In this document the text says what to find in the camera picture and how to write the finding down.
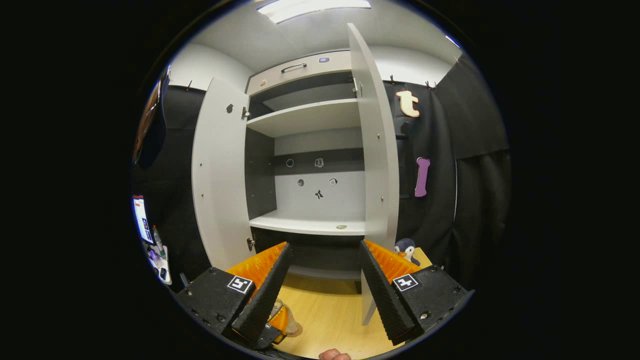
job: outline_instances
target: human hand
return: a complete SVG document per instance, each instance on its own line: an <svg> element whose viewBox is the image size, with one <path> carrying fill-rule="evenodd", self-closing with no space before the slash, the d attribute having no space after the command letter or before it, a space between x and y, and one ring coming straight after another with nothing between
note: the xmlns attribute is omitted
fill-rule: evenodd
<svg viewBox="0 0 640 360"><path fill-rule="evenodd" d="M351 356L349 356L349 354L341 354L337 349L334 348L318 355L318 358L320 360L351 360Z"/></svg>

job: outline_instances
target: open cabinet door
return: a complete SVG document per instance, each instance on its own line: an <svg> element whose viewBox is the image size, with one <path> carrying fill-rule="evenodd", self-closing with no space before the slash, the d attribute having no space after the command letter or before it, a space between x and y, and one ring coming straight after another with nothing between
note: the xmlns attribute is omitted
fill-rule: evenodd
<svg viewBox="0 0 640 360"><path fill-rule="evenodd" d="M255 255L244 189L243 108L249 97L213 78L202 101L191 158L196 220L212 266L227 270Z"/></svg>
<svg viewBox="0 0 640 360"><path fill-rule="evenodd" d="M353 73L365 170L365 239L392 250L396 243L399 206L399 175L391 108L373 55L353 24L349 29ZM376 305L362 280L362 325L367 325Z"/></svg>

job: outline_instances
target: black curtain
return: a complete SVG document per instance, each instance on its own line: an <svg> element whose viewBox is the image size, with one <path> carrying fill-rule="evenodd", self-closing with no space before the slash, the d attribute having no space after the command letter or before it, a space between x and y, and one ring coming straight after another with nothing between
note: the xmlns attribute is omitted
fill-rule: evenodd
<svg viewBox="0 0 640 360"><path fill-rule="evenodd" d="M132 189L145 197L145 210L168 248L171 288L183 288L179 274L190 280L210 267L196 222L191 191L191 153L205 91L169 86L164 98L166 138L152 166L135 167Z"/></svg>
<svg viewBox="0 0 640 360"><path fill-rule="evenodd" d="M431 160L427 195L400 200L397 239L411 238L430 260L475 288L504 230L511 195L509 147L500 111L482 75L463 55L436 87L385 81L398 140L401 193L411 194L417 158ZM419 101L406 116L396 92Z"/></svg>

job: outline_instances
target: drawer handle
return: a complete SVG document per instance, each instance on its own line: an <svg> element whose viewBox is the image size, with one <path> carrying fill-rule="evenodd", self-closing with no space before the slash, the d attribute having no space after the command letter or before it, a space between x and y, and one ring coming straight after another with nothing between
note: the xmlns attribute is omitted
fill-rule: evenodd
<svg viewBox="0 0 640 360"><path fill-rule="evenodd" d="M295 65L288 66L288 67L286 67L286 68L282 69L280 72L281 72L282 74L284 74L284 71L285 71L285 70L287 70L287 69L291 69L292 67L296 67L296 66L300 66L300 65L302 65L302 67L307 67L307 63L299 63L299 64L295 64Z"/></svg>

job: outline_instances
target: cabinet shelf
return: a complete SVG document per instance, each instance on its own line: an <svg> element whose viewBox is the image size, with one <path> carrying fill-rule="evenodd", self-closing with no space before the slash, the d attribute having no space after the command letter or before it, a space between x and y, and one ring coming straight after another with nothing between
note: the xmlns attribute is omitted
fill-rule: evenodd
<svg viewBox="0 0 640 360"><path fill-rule="evenodd" d="M295 275L315 277L319 279L360 280L360 271L316 269L291 265L289 267L289 272Z"/></svg>
<svg viewBox="0 0 640 360"><path fill-rule="evenodd" d="M272 138L309 131L360 126L358 99L339 99L295 106L257 117L249 129Z"/></svg>
<svg viewBox="0 0 640 360"><path fill-rule="evenodd" d="M296 218L294 214L274 210L261 217L249 220L249 225L287 233L313 235L364 235L364 214L362 218L356 215L351 218ZM345 229L338 229L338 225L347 225Z"/></svg>

